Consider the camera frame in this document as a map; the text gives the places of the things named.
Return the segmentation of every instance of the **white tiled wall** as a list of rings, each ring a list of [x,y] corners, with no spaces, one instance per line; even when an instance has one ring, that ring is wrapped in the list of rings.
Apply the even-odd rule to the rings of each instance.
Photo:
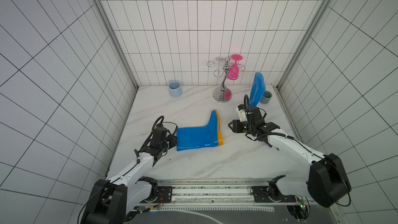
[[[140,85],[216,85],[206,63],[243,56],[246,71],[277,84],[321,0],[101,0]]]
[[[76,223],[134,96],[93,0],[0,0],[0,222]]]
[[[397,0],[332,0],[281,87],[304,142],[343,161],[350,224],[398,220],[397,35]]]

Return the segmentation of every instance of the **white arm segment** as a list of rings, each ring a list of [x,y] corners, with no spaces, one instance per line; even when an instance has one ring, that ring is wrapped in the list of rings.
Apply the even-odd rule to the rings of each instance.
[[[275,129],[272,132],[282,133],[287,135],[282,129]],[[292,139],[288,139],[281,136],[270,135],[268,136],[268,143],[272,146],[277,147],[281,151],[285,152],[289,157],[293,158],[301,167],[304,168],[305,173],[302,177],[291,178],[289,176],[283,177],[276,182],[279,191],[283,195],[297,195],[303,197],[311,197],[307,189],[306,182],[308,181],[310,166],[312,161],[321,160],[319,157],[312,155],[304,147],[306,147],[312,153],[324,157],[322,152],[318,152],[305,144],[300,143]]]
[[[139,156],[140,163],[137,164],[136,159],[134,159],[131,164],[127,165],[127,167],[117,175],[107,179],[113,182],[120,177],[120,179],[116,180],[113,184],[124,184],[127,187],[126,213],[130,212],[142,200],[148,198],[152,189],[150,183],[138,180],[153,166],[154,158],[146,152],[139,153]]]

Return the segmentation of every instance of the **light blue mug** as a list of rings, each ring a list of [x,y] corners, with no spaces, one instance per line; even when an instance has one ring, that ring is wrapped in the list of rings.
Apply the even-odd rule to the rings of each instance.
[[[169,80],[169,94],[171,97],[179,97],[182,94],[182,88],[179,81]]]

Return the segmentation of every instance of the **white marble surface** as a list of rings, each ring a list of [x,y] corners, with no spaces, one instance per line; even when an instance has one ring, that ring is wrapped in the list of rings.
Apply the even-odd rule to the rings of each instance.
[[[284,152],[264,142],[251,141],[243,133],[233,133],[228,127],[228,123],[238,119],[235,108],[243,104],[243,97],[250,94],[251,87],[228,86],[232,99],[227,103],[213,99],[215,87],[218,86],[182,86],[183,94],[178,98],[169,96],[167,86],[139,87],[108,177],[135,159],[134,149],[140,149],[159,116],[163,115],[164,121],[175,122],[179,127],[199,127],[207,124],[214,109],[220,115],[222,146],[180,152],[174,147],[145,176],[158,180],[270,179],[282,174],[301,174],[302,168]],[[267,90],[273,92],[271,86],[267,86]],[[267,112],[266,122],[274,122],[291,135],[275,93],[268,104],[259,103],[258,107]],[[173,124],[164,125],[170,131],[174,130]]]

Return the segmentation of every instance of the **metal glass holder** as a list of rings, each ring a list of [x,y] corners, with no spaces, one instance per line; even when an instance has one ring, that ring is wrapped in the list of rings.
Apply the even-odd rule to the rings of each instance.
[[[213,98],[217,101],[217,102],[228,102],[231,100],[232,97],[232,93],[231,90],[229,90],[228,88],[226,88],[225,86],[225,80],[227,78],[227,76],[229,75],[231,78],[233,79],[237,79],[238,78],[238,73],[239,71],[244,71],[246,69],[246,67],[244,65],[241,64],[236,64],[238,66],[239,71],[236,71],[233,67],[231,67],[231,65],[229,64],[229,61],[231,60],[231,58],[226,57],[225,59],[218,57],[216,58],[216,61],[219,62],[223,62],[220,64],[216,64],[216,62],[214,61],[210,61],[207,63],[208,67],[217,67],[217,66],[222,66],[222,71],[218,68],[213,72],[213,75],[215,77],[221,77],[222,74],[224,74],[224,79],[222,80],[221,86],[217,87],[216,89],[214,89],[213,91]]]

